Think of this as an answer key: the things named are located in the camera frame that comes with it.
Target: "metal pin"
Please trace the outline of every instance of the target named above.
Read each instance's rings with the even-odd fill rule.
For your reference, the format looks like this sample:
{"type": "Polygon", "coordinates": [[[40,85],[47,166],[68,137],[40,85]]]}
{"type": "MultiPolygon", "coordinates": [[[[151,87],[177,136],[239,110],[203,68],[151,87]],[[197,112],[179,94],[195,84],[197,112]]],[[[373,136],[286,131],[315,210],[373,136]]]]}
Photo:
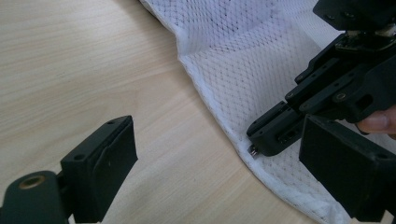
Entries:
{"type": "Polygon", "coordinates": [[[250,146],[250,148],[248,149],[248,153],[250,154],[250,156],[252,156],[253,158],[256,157],[257,154],[259,154],[259,152],[257,151],[255,146],[250,146]]]}

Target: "screw hole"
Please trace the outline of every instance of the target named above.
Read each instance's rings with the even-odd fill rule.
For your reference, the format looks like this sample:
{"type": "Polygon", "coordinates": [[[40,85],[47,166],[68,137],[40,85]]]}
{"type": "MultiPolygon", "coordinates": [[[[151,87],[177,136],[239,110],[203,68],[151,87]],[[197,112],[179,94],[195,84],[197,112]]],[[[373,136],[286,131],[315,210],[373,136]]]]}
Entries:
{"type": "Polygon", "coordinates": [[[77,156],[74,157],[75,161],[81,161],[84,158],[85,158],[85,155],[83,155],[83,154],[78,154],[77,156]]]}
{"type": "Polygon", "coordinates": [[[23,180],[20,183],[20,189],[32,189],[37,186],[39,186],[41,183],[43,183],[46,180],[46,177],[43,175],[34,175],[32,177],[29,177],[25,180],[23,180]]]}

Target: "black mount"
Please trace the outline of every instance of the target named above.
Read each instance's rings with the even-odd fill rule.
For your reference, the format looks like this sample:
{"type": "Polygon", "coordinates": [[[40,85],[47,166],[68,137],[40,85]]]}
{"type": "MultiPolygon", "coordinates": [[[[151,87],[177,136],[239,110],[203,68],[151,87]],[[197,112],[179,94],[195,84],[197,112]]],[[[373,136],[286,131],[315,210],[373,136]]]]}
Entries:
{"type": "Polygon", "coordinates": [[[131,116],[113,119],[61,160],[62,171],[35,172],[9,185],[0,224],[102,221],[137,161],[131,116]]]}
{"type": "Polygon", "coordinates": [[[303,137],[300,160],[359,221],[396,215],[396,156],[334,120],[356,123],[396,105],[396,3],[319,0],[314,12],[346,30],[297,87],[247,130],[251,154],[275,156],[303,137]]]}

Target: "wooden table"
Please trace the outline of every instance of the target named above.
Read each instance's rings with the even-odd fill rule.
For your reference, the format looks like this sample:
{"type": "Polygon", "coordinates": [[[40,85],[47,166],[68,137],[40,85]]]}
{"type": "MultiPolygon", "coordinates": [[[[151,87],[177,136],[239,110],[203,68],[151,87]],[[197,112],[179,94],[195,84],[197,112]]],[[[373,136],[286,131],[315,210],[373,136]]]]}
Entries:
{"type": "Polygon", "coordinates": [[[0,1],[1,198],[124,115],[139,161],[104,223],[315,223],[240,160],[138,1],[0,1]]]}

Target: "white netting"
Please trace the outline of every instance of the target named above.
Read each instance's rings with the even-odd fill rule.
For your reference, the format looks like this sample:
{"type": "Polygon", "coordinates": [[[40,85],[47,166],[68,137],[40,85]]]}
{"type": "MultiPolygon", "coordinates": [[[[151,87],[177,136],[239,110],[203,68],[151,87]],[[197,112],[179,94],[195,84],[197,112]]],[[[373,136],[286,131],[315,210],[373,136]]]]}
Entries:
{"type": "Polygon", "coordinates": [[[312,13],[316,0],[141,0],[177,37],[195,88],[251,171],[321,223],[348,223],[342,206],[298,160],[248,154],[248,126],[283,100],[294,78],[338,33],[312,13]]]}

